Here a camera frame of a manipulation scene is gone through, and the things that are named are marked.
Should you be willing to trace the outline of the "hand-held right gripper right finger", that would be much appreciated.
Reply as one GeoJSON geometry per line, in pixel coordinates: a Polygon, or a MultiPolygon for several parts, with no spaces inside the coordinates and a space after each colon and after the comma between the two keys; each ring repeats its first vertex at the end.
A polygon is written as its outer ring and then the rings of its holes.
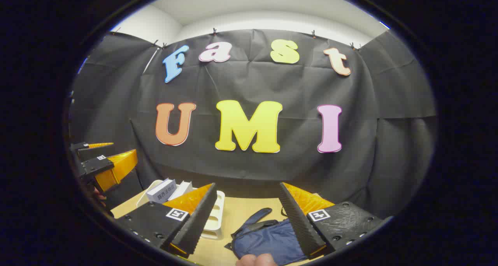
{"type": "Polygon", "coordinates": [[[279,184],[279,200],[309,259],[350,249],[391,222],[351,201],[334,204],[291,184],[279,184]]]}

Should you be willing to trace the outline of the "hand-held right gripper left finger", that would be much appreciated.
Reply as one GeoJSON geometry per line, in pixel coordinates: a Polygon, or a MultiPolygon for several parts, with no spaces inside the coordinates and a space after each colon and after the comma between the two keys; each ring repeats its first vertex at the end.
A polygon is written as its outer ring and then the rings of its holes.
{"type": "Polygon", "coordinates": [[[115,222],[137,239],[183,258],[195,252],[217,199],[217,185],[207,184],[165,203],[149,201],[115,222]]]}

